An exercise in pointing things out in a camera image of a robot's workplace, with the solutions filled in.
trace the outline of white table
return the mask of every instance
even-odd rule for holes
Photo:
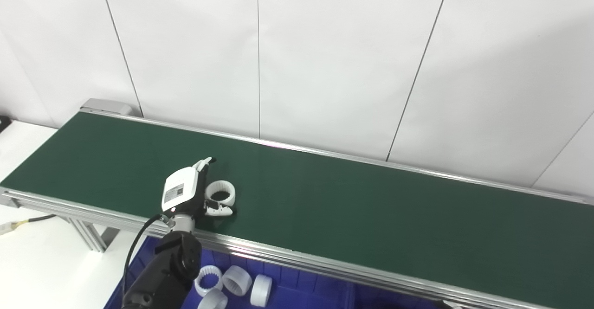
[[[0,181],[55,131],[19,121],[2,131]],[[0,224],[43,215],[0,205]],[[122,276],[134,236],[120,231],[106,252],[93,252],[61,218],[24,224],[0,236],[1,306],[102,309]]]

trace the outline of black cable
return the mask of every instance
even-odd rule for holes
[[[31,223],[31,222],[43,221],[43,220],[51,219],[54,216],[56,216],[56,214],[49,214],[49,215],[46,215],[46,216],[40,216],[39,218],[30,218],[29,220],[27,220],[27,222]]]
[[[138,231],[136,238],[134,239],[134,241],[132,241],[132,245],[130,245],[130,251],[128,251],[128,256],[126,257],[126,264],[123,266],[122,305],[123,305],[123,296],[126,295],[126,275],[128,274],[128,265],[130,265],[130,259],[132,258],[132,252],[134,251],[134,248],[136,247],[138,240],[140,240],[140,236],[142,236],[142,233],[147,229],[147,227],[149,227],[151,224],[153,224],[155,221],[157,221],[160,218],[161,218],[161,214],[157,214],[157,215],[153,216],[152,218],[148,219],[147,222],[144,222],[144,224],[142,225],[142,228],[140,228],[140,231]]]

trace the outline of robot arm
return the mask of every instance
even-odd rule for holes
[[[214,214],[213,209],[218,211],[217,216],[232,213],[229,207],[216,201],[205,201],[204,198],[208,167],[215,161],[210,157],[203,159],[193,167],[174,172],[165,181],[161,200],[163,216],[156,215],[145,224],[143,230],[155,220],[164,218],[168,220],[170,232],[159,241],[155,258],[129,290],[125,289],[123,281],[123,309],[178,309],[184,303],[187,293],[192,289],[193,280],[200,272],[202,245],[192,234],[195,221]]]

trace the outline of cable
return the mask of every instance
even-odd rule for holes
[[[43,221],[43,220],[51,219],[54,216],[56,216],[56,214],[49,214],[46,216],[41,216],[40,218],[30,218],[29,220],[27,220],[27,222],[31,223],[31,222]]]
[[[128,251],[128,256],[126,257],[126,264],[123,266],[122,305],[123,305],[123,297],[126,295],[126,276],[128,274],[128,265],[130,265],[130,259],[132,258],[132,252],[134,251],[134,248],[136,247],[138,240],[140,240],[140,236],[142,236],[142,233],[147,229],[147,227],[149,227],[151,224],[153,224],[155,221],[157,221],[160,218],[161,218],[161,214],[157,214],[157,215],[153,216],[152,218],[148,219],[146,222],[144,222],[144,224],[140,228],[140,231],[138,231],[138,234],[136,235],[134,241],[132,241],[132,245],[130,245],[130,250]]]
[[[4,235],[7,232],[13,231],[13,230],[17,229],[17,227],[19,227],[23,224],[28,224],[31,222],[37,222],[37,221],[51,219],[54,216],[56,216],[56,214],[49,214],[46,216],[41,216],[40,218],[30,218],[30,219],[22,220],[22,221],[18,221],[18,222],[7,222],[5,224],[1,224],[0,225],[0,235]]]

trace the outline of conveyor belt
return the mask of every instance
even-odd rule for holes
[[[594,308],[594,206],[578,198],[91,112],[0,183],[5,202],[137,230],[169,174],[214,156],[238,213],[199,223],[208,248],[468,307]]]

